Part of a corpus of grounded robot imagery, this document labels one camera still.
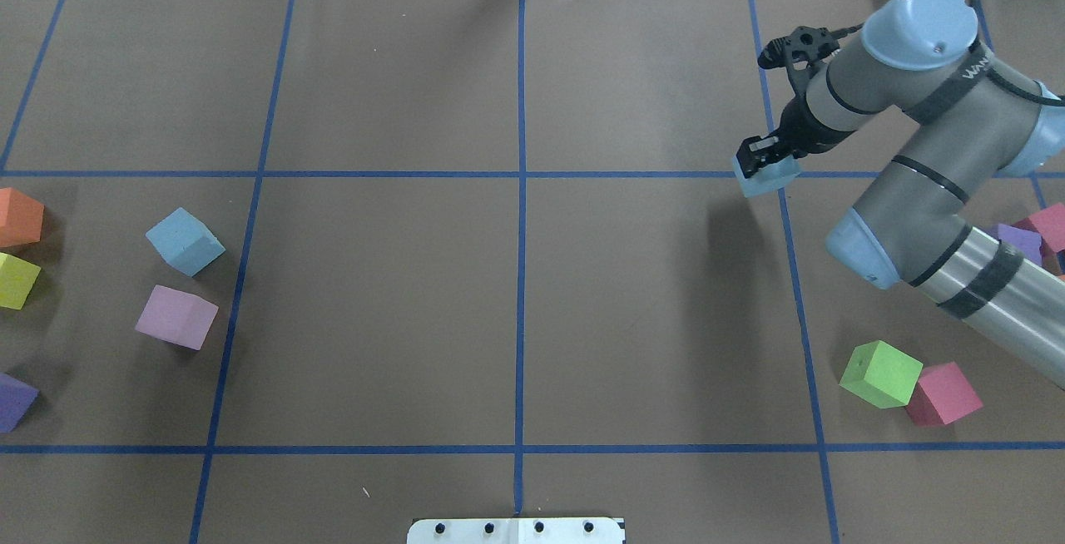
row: black band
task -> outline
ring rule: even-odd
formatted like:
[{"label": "black band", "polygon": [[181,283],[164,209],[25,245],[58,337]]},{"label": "black band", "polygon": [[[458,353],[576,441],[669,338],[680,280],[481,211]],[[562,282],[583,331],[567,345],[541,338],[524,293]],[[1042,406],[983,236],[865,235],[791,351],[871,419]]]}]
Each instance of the black band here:
[{"label": "black band", "polygon": [[949,300],[939,302],[939,309],[957,319],[965,319],[986,306],[1020,271],[1025,254],[1009,242],[1000,242],[990,263],[981,268],[968,286]]},{"label": "black band", "polygon": [[891,158],[891,162],[895,162],[898,165],[905,165],[907,168],[913,169],[913,171],[921,174],[922,177],[927,177],[930,181],[934,181],[934,183],[939,184],[939,186],[946,188],[947,192],[950,192],[951,195],[957,196],[957,199],[961,200],[962,203],[969,202],[968,192],[962,191],[962,187],[954,184],[954,181],[951,181],[948,177],[935,171],[935,169],[929,168],[928,165],[921,164],[921,162],[916,160],[911,160],[910,158],[904,156],[904,154],[896,154],[895,158]]},{"label": "black band", "polygon": [[834,98],[834,100],[836,100],[836,103],[839,104],[839,108],[842,108],[851,113],[861,113],[861,115],[863,116],[876,115],[876,112],[866,112],[864,109],[857,109],[854,108],[854,105],[847,103],[847,101],[843,100],[843,97],[840,97],[839,94],[836,93],[836,89],[832,88],[832,64],[829,64],[829,67],[826,67],[824,71],[824,85],[829,86],[829,94],[832,96],[832,98]]},{"label": "black band", "polygon": [[954,237],[954,242],[951,242],[950,247],[947,247],[947,250],[944,251],[943,254],[939,255],[939,258],[935,262],[930,264],[929,268],[925,268],[925,270],[922,271],[920,276],[917,276],[916,279],[913,279],[913,281],[910,282],[910,285],[916,289],[917,286],[920,286],[921,283],[928,281],[929,278],[932,278],[932,276],[934,276],[936,271],[939,271],[939,268],[943,268],[944,264],[947,263],[947,260],[951,259],[951,257],[954,257],[954,253],[962,248],[964,242],[966,242],[969,238],[969,234],[972,234],[972,226],[965,225],[965,228],[962,229],[962,232],[957,233],[957,237]]},{"label": "black band", "polygon": [[979,44],[969,48],[969,55],[962,60],[953,75],[947,78],[941,85],[924,97],[923,101],[905,109],[903,113],[918,123],[932,123],[939,119],[949,109],[954,108],[962,97],[967,96],[977,82],[987,77],[987,71],[992,67],[992,59],[984,48]]}]

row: robotic arm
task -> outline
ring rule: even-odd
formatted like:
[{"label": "robotic arm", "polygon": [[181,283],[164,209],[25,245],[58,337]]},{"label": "robotic arm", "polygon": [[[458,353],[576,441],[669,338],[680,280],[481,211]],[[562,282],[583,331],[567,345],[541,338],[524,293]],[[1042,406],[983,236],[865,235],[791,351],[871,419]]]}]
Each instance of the robotic arm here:
[{"label": "robotic arm", "polygon": [[746,196],[775,191],[796,160],[898,105],[921,127],[829,234],[829,252],[878,289],[910,283],[1065,389],[1065,281],[958,216],[994,174],[1026,176],[1065,147],[1065,108],[983,48],[977,26],[964,0],[891,0],[864,28],[773,40],[759,66],[787,67],[796,97],[733,168]]}]

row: pink cube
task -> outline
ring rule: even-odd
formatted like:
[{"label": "pink cube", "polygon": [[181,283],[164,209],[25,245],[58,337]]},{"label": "pink cube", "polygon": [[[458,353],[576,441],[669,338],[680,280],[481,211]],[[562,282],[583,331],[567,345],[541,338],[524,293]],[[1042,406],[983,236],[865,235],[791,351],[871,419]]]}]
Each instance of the pink cube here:
[{"label": "pink cube", "polygon": [[1053,203],[1046,210],[1028,215],[1027,218],[1013,226],[1039,233],[1039,236],[1043,237],[1041,250],[1043,257],[1065,251],[1065,203]]},{"label": "pink cube", "polygon": [[906,413],[918,426],[946,426],[983,406],[957,363],[950,362],[921,369]]},{"label": "pink cube", "polygon": [[1010,245],[1014,245],[1029,261],[1037,264],[1037,266],[1042,266],[1043,253],[1039,252],[1039,249],[1043,247],[1043,237],[1039,236],[1039,233],[1005,226],[1004,222],[993,226],[987,233],[1001,242],[1009,242]]},{"label": "pink cube", "polygon": [[218,306],[197,295],[155,286],[136,323],[136,331],[160,341],[200,350]]}]

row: blue cube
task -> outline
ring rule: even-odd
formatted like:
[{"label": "blue cube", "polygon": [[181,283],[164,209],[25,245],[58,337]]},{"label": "blue cube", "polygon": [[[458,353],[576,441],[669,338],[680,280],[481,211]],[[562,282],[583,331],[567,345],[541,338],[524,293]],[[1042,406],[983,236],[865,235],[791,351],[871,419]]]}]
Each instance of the blue cube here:
[{"label": "blue cube", "polygon": [[207,264],[226,252],[203,222],[184,208],[167,215],[145,236],[167,264],[186,276],[196,276]]},{"label": "blue cube", "polygon": [[7,374],[0,374],[0,433],[15,429],[37,397],[37,389],[23,384]]}]

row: light blue cube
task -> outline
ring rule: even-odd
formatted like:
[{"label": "light blue cube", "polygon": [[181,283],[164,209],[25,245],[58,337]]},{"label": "light blue cube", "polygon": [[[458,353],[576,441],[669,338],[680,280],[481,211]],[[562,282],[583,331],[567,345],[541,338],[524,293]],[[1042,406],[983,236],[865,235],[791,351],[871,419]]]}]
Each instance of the light blue cube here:
[{"label": "light blue cube", "polygon": [[167,264],[186,276],[196,276],[226,252],[222,242],[184,208],[167,215],[145,236]]}]

